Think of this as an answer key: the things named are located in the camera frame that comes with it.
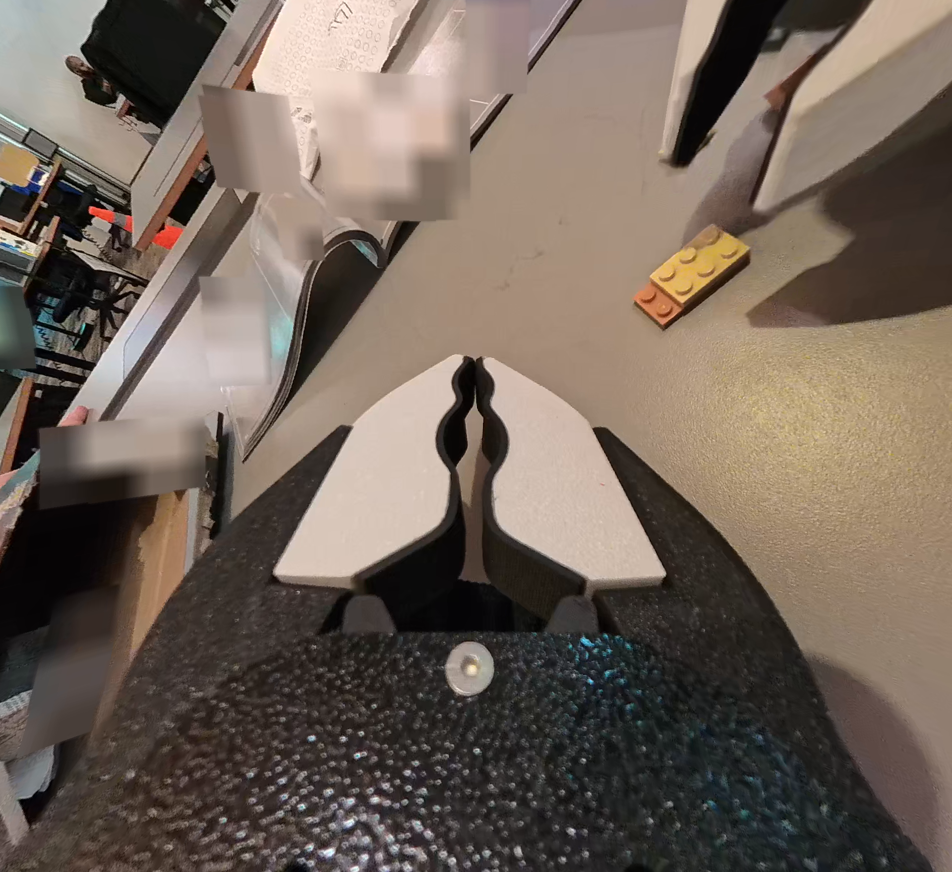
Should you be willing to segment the black office chair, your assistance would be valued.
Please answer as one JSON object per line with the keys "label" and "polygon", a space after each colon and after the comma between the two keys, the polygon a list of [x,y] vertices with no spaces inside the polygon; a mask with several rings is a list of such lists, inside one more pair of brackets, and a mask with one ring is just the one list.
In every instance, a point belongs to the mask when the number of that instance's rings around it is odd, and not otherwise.
{"label": "black office chair", "polygon": [[43,326],[72,337],[73,348],[83,351],[94,332],[103,346],[112,342],[129,315],[124,304],[135,304],[149,281],[79,250],[55,248],[54,262],[38,283],[54,302],[52,322]]}

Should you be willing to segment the black cabinet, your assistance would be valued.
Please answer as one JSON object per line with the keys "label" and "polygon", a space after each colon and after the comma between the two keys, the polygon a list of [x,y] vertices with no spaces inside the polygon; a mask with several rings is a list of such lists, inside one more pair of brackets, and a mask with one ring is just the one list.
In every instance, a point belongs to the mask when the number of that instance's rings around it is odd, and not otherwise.
{"label": "black cabinet", "polygon": [[138,115],[163,128],[225,25],[203,0],[107,0],[80,50]]}

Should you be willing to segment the grey desk with brown edge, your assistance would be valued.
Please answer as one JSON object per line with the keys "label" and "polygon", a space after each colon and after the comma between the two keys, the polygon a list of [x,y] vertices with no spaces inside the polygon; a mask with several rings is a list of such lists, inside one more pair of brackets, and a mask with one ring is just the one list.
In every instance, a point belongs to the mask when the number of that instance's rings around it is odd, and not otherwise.
{"label": "grey desk with brown edge", "polygon": [[133,244],[144,251],[166,224],[174,206],[208,152],[200,109],[205,86],[246,91],[279,0],[241,0],[199,69],[131,188]]}

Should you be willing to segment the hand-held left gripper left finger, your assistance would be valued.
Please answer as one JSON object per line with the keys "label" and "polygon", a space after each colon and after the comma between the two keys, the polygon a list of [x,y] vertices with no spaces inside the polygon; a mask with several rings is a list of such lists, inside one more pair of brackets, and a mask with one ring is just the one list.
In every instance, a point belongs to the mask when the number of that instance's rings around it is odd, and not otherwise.
{"label": "hand-held left gripper left finger", "polygon": [[358,418],[278,559],[276,580],[375,596],[400,620],[453,588],[466,559],[458,463],[476,368],[470,356],[451,355]]}

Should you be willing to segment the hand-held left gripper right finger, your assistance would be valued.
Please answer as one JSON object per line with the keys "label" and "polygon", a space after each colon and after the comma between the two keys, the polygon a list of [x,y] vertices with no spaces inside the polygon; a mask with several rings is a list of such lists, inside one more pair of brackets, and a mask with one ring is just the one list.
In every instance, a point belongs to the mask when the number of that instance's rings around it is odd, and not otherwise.
{"label": "hand-held left gripper right finger", "polygon": [[666,571],[589,421],[494,358],[475,368],[482,454],[482,563],[538,618],[566,597],[661,584]]}

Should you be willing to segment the orange traffic cone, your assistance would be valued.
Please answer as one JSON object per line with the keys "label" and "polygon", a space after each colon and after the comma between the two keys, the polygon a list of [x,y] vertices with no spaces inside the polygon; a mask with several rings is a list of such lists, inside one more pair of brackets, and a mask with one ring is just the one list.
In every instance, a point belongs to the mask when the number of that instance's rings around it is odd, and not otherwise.
{"label": "orange traffic cone", "polygon": [[[132,233],[133,218],[130,215],[114,212],[112,210],[100,208],[94,205],[89,207],[88,212],[91,217],[100,219],[111,227],[117,227],[122,232]],[[183,233],[183,230],[184,229],[182,227],[166,225],[152,239],[152,243],[164,249],[172,249]]]}

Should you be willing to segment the yellow and brown toy brick model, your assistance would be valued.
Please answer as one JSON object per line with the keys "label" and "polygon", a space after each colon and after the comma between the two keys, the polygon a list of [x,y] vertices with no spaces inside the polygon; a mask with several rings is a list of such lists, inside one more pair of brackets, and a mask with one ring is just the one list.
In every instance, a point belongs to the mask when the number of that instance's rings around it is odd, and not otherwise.
{"label": "yellow and brown toy brick model", "polygon": [[633,305],[664,329],[743,271],[750,254],[741,239],[709,225],[651,272]]}

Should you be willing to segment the white printed paper bag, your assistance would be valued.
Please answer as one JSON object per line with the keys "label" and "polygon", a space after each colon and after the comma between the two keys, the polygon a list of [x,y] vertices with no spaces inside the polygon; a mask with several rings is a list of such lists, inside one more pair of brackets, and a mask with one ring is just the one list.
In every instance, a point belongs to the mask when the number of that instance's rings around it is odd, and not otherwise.
{"label": "white printed paper bag", "polygon": [[286,0],[253,72],[255,91],[289,101],[301,173],[313,176],[319,71],[380,72],[422,0]]}

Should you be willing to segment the clear plastic bag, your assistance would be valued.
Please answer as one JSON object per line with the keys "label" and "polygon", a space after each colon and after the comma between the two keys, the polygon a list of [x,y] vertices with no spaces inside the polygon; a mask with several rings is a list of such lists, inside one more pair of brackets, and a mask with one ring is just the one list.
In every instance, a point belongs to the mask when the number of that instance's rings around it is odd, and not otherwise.
{"label": "clear plastic bag", "polygon": [[227,312],[237,319],[217,371],[240,457],[261,443],[290,395],[309,295],[322,258],[291,259],[281,241],[282,196],[259,197],[245,228],[249,264]]}

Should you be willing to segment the grey sheet with black edge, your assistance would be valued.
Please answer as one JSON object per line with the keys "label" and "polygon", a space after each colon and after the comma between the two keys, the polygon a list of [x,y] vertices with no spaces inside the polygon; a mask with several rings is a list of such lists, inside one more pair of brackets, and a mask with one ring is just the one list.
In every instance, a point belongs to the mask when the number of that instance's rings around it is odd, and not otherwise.
{"label": "grey sheet with black edge", "polygon": [[470,97],[475,146],[582,0],[421,0],[385,72],[447,77]]}

